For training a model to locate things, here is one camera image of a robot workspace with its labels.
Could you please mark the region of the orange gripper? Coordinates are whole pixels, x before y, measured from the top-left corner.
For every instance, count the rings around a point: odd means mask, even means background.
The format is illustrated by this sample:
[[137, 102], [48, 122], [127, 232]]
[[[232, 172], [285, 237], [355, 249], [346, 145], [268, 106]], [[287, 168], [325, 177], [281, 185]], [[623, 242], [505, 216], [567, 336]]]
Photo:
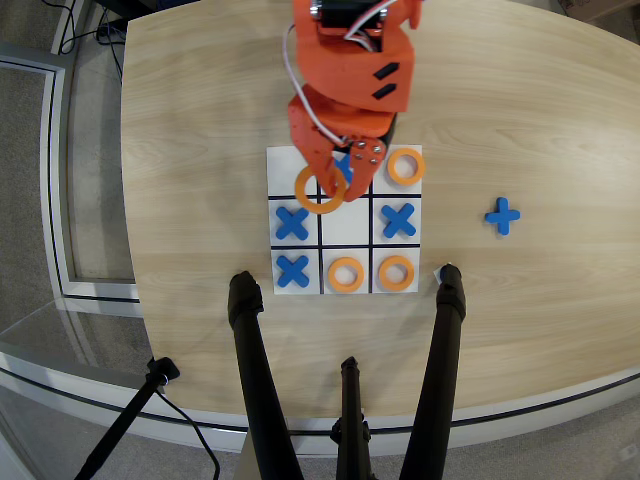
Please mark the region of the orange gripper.
[[[306, 84], [293, 79], [297, 99], [312, 127], [293, 126], [291, 138], [328, 197], [339, 187], [341, 172], [333, 156], [350, 138], [386, 134], [394, 116], [407, 110], [415, 51], [399, 25], [378, 37], [345, 28], [323, 28], [297, 21], [296, 61]], [[352, 180], [344, 195], [364, 195], [386, 157], [382, 140], [355, 140], [349, 151]]]

